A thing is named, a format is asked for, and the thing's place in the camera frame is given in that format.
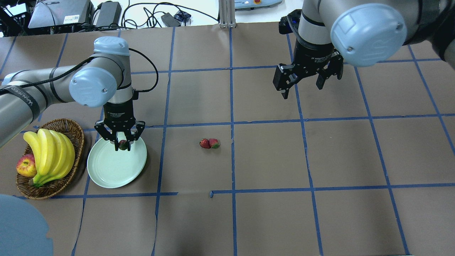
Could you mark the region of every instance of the robotic arm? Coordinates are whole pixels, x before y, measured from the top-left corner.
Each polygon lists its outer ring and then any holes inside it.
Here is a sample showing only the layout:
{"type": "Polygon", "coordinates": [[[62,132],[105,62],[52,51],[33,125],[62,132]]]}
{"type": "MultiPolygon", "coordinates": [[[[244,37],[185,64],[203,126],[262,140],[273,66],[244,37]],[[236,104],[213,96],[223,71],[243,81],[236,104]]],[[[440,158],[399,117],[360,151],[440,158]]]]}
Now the robotic arm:
{"type": "Polygon", "coordinates": [[[0,89],[0,147],[54,103],[76,101],[89,107],[104,106],[104,120],[95,129],[118,150],[117,133],[123,132],[128,151],[145,128],[133,115],[128,43],[117,37],[95,40],[94,54],[76,66],[19,71],[5,77],[0,89]]]}
{"type": "Polygon", "coordinates": [[[304,0],[281,18],[279,32],[297,37],[293,62],[278,64],[273,78],[284,99],[305,77],[318,74],[321,90],[330,76],[341,79],[344,61],[372,66],[424,40],[455,69],[453,0],[304,0]]]}

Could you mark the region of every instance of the fruit basket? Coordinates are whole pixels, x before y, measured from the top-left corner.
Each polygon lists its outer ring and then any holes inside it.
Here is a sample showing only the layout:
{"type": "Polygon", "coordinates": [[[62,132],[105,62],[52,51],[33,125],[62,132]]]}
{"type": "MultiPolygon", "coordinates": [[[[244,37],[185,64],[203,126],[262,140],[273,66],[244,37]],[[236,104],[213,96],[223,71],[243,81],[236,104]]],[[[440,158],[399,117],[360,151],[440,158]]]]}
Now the fruit basket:
{"type": "MultiPolygon", "coordinates": [[[[42,200],[46,198],[50,198],[58,193],[60,193],[65,187],[71,183],[73,180],[77,167],[79,165],[79,161],[82,156],[82,151],[84,148],[84,130],[82,130],[81,126],[71,119],[60,118],[54,119],[49,121],[40,128],[54,130],[56,132],[63,133],[66,135],[71,143],[74,146],[75,151],[75,160],[74,165],[71,171],[62,179],[56,179],[50,181],[39,188],[35,188],[29,185],[30,178],[20,175],[19,173],[16,174],[16,187],[20,191],[20,193],[28,199],[34,200],[42,200]]],[[[24,155],[32,153],[32,150],[29,145],[25,148],[24,155]]]]}

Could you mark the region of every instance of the light blue device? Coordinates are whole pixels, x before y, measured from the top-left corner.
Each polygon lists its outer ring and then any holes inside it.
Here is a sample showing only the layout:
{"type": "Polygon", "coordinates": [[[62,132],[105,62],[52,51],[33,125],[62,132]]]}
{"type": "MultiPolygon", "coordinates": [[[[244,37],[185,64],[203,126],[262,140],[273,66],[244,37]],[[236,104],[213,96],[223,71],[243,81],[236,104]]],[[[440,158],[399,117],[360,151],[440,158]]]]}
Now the light blue device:
{"type": "Polygon", "coordinates": [[[261,7],[271,7],[281,4],[283,0],[236,0],[234,7],[236,10],[253,10],[261,7]]]}

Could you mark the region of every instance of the red apple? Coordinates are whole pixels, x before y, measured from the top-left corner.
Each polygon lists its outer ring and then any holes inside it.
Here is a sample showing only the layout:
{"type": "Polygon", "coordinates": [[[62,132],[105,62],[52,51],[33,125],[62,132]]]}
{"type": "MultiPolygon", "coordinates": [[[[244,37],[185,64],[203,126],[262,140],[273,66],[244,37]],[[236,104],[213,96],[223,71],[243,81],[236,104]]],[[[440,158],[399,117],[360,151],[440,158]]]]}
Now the red apple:
{"type": "Polygon", "coordinates": [[[26,154],[21,157],[16,165],[16,170],[20,175],[33,178],[36,175],[35,157],[33,154],[26,154]]]}

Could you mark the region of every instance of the round plate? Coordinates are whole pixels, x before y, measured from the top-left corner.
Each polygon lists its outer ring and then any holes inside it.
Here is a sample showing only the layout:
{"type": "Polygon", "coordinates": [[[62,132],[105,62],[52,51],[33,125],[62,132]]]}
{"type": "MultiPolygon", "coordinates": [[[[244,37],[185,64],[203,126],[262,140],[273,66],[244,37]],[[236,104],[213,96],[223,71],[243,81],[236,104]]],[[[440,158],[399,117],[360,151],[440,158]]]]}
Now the round plate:
{"type": "MultiPolygon", "coordinates": [[[[118,140],[125,139],[123,133],[117,134],[118,140]]],[[[87,171],[91,180],[98,186],[113,189],[133,181],[144,168],[147,148],[139,137],[131,144],[131,151],[118,150],[108,140],[98,140],[90,150],[87,171]]]]}

